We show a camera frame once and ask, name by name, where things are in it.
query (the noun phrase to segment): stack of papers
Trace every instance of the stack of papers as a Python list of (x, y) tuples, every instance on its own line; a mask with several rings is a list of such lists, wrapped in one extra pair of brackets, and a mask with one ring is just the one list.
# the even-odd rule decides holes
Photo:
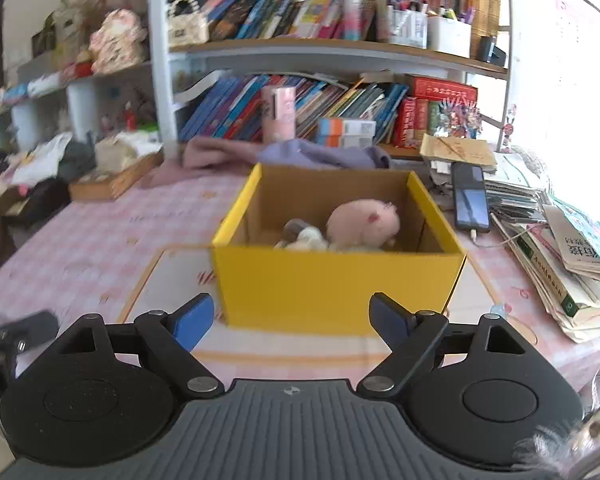
[(554, 198), (543, 206), (548, 224), (526, 231), (526, 224), (492, 215), (545, 310), (575, 342), (600, 336), (600, 224)]
[[(505, 238), (526, 229), (524, 224), (492, 219)], [(539, 225), (510, 241), (509, 247), (534, 282), (544, 309), (569, 338), (581, 343), (600, 336), (600, 282), (596, 295), (581, 276), (565, 268), (548, 226)]]
[[(493, 153), (496, 161), (494, 173), (484, 173), (489, 207), (499, 216), (516, 221), (543, 221), (541, 203), (546, 199), (538, 177), (527, 169), (517, 153)], [(451, 190), (451, 163), (440, 160), (430, 162), (431, 179), (437, 186)]]

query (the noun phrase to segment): bookshelf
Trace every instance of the bookshelf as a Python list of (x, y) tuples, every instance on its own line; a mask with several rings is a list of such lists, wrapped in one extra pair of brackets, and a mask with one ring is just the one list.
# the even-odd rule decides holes
[[(179, 71), (192, 75), (215, 70), (321, 73), (349, 82), (355, 81), (362, 72), (381, 70), (447, 78), (462, 83), (466, 81), (467, 74), (477, 74), (506, 81), (507, 94), (509, 92), (510, 71), (506, 68), (399, 44), (272, 38), (212, 41), (170, 49), (166, 2), (148, 1), (154, 93), (167, 156), (177, 153), (178, 123), (182, 122), (186, 113), (183, 109), (187, 108), (186, 102), (181, 99), (185, 92), (175, 96), (173, 91), (172, 78)], [(383, 147), (396, 158), (418, 157), (418, 150)]]
[(407, 160), (422, 160), (418, 148), (396, 148), (390, 144), (379, 144), (392, 158), (405, 158)]
[[(283, 60), (283, 66), (276, 63), (276, 56), (288, 56), (289, 54), (306, 59), (299, 59), (304, 66), (314, 62), (320, 62), (322, 57), (346, 56), (346, 65), (360, 72), (357, 66), (352, 66), (354, 58), (379, 59), (385, 69), (391, 70), (393, 66), (400, 63), (413, 62), (422, 65), (435, 66), (448, 70), (460, 72), (471, 72), (494, 77), (497, 79), (507, 78), (507, 69), (489, 63), (483, 63), (475, 59), (435, 52), (412, 46), (391, 43), (376, 43), (373, 41), (349, 41), (349, 40), (301, 40), (297, 38), (272, 38), (270, 40), (225, 40), (212, 41), (200, 45), (187, 46), (185, 48), (173, 48), (171, 52), (185, 52), (201, 59), (225, 58), (222, 60), (222, 68), (238, 68), (244, 66), (245, 56), (267, 56), (269, 67), (259, 66), (258, 70), (281, 70), (288, 67), (288, 61)], [(333, 64), (336, 59), (330, 59), (328, 63)]]

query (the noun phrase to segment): yellow box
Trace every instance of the yellow box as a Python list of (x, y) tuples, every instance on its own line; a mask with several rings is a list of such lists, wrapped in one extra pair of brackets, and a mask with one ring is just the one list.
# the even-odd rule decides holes
[[(400, 232), (389, 251), (298, 253), (273, 247), (292, 218), (325, 232), (337, 206), (360, 198), (397, 207)], [(417, 175), (392, 170), (259, 164), (212, 244), (227, 323), (273, 332), (375, 334), (368, 320), (375, 292), (411, 312), (443, 312), (465, 260)]]

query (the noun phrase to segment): wooden tray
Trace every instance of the wooden tray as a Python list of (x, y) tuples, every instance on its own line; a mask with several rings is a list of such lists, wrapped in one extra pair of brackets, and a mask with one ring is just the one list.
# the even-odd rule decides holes
[(163, 161), (162, 152), (147, 155), (138, 160), (125, 171), (103, 175), (97, 171), (69, 184), (69, 193), (74, 202), (90, 202), (93, 200), (115, 200), (133, 184), (145, 176)]

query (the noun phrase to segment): pink plush toy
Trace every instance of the pink plush toy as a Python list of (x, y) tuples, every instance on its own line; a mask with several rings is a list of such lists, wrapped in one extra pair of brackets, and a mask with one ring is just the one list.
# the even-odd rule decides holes
[(338, 206), (327, 222), (327, 238), (331, 248), (355, 247), (379, 249), (394, 243), (400, 230), (400, 219), (391, 203), (380, 200), (354, 200)]

